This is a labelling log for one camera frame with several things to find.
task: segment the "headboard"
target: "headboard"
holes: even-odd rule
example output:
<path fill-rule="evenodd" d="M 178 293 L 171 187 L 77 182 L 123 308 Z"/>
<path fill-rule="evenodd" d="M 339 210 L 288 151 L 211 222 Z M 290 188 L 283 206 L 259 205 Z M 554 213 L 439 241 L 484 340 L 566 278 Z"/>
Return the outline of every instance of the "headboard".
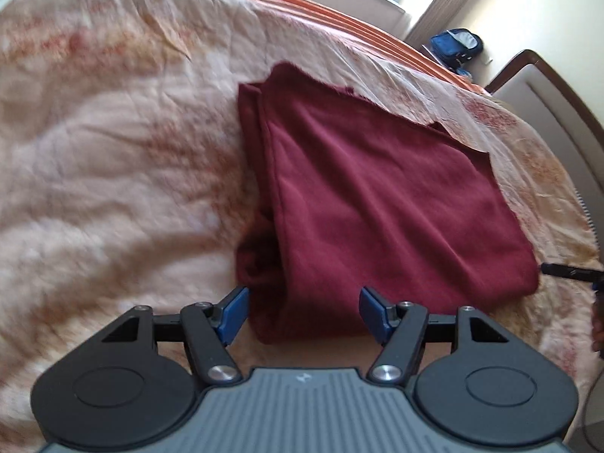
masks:
<path fill-rule="evenodd" d="M 535 51 L 517 54 L 487 92 L 510 104 L 545 140 L 575 183 L 604 240 L 604 128 L 575 91 Z"/>

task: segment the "folded garment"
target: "folded garment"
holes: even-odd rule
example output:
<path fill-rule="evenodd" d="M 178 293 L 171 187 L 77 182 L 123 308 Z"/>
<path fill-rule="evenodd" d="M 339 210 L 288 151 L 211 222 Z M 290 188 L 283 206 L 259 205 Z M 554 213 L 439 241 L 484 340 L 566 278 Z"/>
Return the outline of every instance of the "folded garment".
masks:
<path fill-rule="evenodd" d="M 289 63 L 240 85 L 239 115 L 260 200 L 237 277 L 260 340 L 364 332 L 362 286 L 433 313 L 489 311 L 537 289 L 532 245 L 488 153 L 440 124 L 395 116 Z"/>

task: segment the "blue backpack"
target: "blue backpack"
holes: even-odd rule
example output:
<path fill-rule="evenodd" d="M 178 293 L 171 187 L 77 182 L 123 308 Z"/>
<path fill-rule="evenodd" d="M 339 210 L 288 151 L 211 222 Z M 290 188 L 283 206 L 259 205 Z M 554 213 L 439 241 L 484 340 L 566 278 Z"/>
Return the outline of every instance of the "blue backpack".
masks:
<path fill-rule="evenodd" d="M 440 61 L 457 70 L 482 53 L 482 39 L 467 29 L 451 29 L 430 38 L 432 52 Z"/>

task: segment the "metal screw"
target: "metal screw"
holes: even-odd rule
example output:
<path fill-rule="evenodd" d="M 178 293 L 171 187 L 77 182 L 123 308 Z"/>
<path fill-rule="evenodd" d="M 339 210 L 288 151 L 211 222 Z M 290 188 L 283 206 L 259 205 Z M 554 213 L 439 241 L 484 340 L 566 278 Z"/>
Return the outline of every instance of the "metal screw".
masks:
<path fill-rule="evenodd" d="M 391 364 L 382 364 L 371 370 L 371 376 L 381 382 L 393 382 L 398 380 L 403 372 Z"/>
<path fill-rule="evenodd" d="M 215 382 L 230 382 L 237 377 L 238 373 L 232 366 L 218 365 L 212 366 L 208 370 L 208 376 Z"/>

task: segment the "striped curtain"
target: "striped curtain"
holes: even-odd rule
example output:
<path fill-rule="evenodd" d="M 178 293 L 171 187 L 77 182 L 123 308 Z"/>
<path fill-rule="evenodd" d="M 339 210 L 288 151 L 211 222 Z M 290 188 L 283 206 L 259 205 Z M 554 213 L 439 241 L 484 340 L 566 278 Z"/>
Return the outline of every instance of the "striped curtain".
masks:
<path fill-rule="evenodd" d="M 468 0 L 434 0 L 405 38 L 412 48 L 420 49 L 433 36 L 446 30 L 447 24 Z"/>

